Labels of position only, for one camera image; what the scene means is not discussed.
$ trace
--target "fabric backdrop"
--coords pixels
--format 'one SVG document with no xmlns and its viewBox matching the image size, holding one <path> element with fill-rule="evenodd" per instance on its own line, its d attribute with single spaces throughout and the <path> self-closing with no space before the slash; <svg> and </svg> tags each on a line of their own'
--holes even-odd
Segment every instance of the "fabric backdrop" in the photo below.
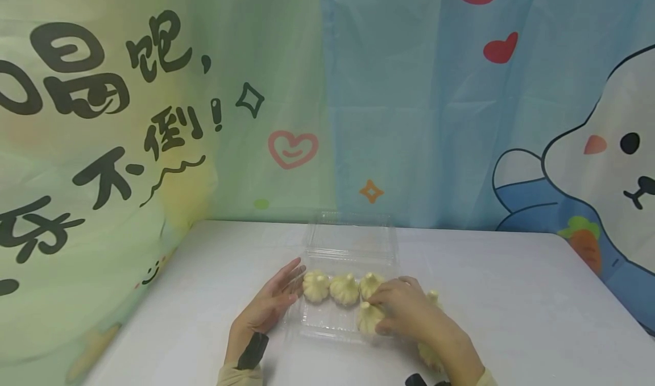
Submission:
<svg viewBox="0 0 655 386">
<path fill-rule="evenodd" d="M 0 0 L 0 383 L 82 383 L 201 218 L 552 232 L 655 330 L 652 15 Z"/>
</svg>

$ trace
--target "beige sleeve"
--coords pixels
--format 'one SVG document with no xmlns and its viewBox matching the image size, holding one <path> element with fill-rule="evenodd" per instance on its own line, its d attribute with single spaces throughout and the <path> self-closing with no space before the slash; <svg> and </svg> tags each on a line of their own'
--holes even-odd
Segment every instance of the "beige sleeve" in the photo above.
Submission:
<svg viewBox="0 0 655 386">
<path fill-rule="evenodd" d="M 491 372 L 488 369 L 484 369 L 484 373 L 478 381 L 478 386 L 498 386 L 498 383 L 491 376 Z"/>
<path fill-rule="evenodd" d="M 237 370 L 237 363 L 225 364 L 218 373 L 216 386 L 262 386 L 262 369 Z"/>
</svg>

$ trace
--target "exclamation mark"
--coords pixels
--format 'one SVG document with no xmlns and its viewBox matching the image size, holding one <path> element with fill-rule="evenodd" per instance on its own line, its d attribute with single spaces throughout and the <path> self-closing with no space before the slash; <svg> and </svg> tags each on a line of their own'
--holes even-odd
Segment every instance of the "exclamation mark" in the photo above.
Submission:
<svg viewBox="0 0 655 386">
<path fill-rule="evenodd" d="M 216 124 L 216 132 L 220 131 L 223 128 L 221 124 L 223 118 L 221 116 L 221 99 L 219 98 L 212 99 L 212 118 L 214 118 L 214 124 Z"/>
</svg>

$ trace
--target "clear plastic container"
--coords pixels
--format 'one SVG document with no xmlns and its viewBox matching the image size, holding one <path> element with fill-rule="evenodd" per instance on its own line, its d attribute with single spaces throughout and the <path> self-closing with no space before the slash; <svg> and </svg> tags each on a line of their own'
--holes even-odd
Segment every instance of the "clear plastic container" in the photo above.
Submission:
<svg viewBox="0 0 655 386">
<path fill-rule="evenodd" d="M 398 276 L 396 231 L 387 215 L 320 212 L 309 225 L 302 262 L 307 271 L 320 269 L 332 280 L 352 273 L 357 283 L 367 273 L 385 279 Z M 302 297 L 289 310 L 290 329 L 301 335 L 341 342 L 384 343 L 385 337 L 357 329 L 359 302 L 349 307 L 331 296 L 320 304 Z"/>
</svg>

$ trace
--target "orange star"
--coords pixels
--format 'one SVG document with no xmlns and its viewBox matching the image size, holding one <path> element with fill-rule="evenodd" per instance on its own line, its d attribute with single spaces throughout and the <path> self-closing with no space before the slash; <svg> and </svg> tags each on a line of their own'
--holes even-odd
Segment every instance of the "orange star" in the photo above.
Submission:
<svg viewBox="0 0 655 386">
<path fill-rule="evenodd" d="M 367 180 L 366 185 L 359 191 L 359 194 L 365 196 L 370 204 L 375 204 L 375 200 L 384 194 L 384 191 L 378 188 L 372 180 Z"/>
</svg>

